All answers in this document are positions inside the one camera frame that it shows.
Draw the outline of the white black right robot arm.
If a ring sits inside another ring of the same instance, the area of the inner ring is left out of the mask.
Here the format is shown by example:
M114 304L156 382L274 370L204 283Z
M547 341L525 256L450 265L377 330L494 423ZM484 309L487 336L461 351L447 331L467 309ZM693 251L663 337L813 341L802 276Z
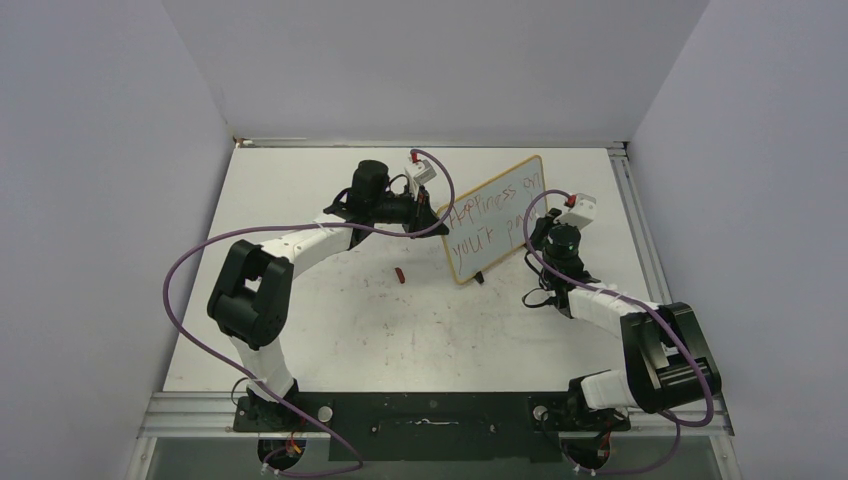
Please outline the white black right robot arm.
M593 323L622 343L624 366L570 381L565 411L579 428L590 428L605 412L639 408L646 413L704 400L722 388L695 312L683 302L635 304L586 269L579 256L581 218L559 209L536 220L529 235L527 261L551 306L568 318Z

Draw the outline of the yellow-framed whiteboard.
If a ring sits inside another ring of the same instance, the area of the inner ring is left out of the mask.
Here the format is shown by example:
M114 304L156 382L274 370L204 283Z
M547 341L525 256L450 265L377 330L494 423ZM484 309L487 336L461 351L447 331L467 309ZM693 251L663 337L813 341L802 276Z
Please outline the yellow-framed whiteboard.
M534 223L547 211L545 200L527 211L545 187L542 157L533 155L437 210L449 214L442 241L456 283L474 280L524 246L525 218Z

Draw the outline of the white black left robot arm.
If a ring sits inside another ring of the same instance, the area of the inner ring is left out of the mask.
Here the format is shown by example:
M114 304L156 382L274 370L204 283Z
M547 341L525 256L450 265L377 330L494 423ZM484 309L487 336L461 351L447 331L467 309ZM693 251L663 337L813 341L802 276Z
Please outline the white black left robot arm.
M378 224L398 224L407 234L444 236L425 185L436 175L431 162L413 158L404 189L391 189L386 164L362 160L312 229L251 243L235 242L227 252L207 303L207 314L236 347L253 374L245 410L271 429L290 428L298 416L298 384L278 340L289 312L294 280L323 260L362 243Z

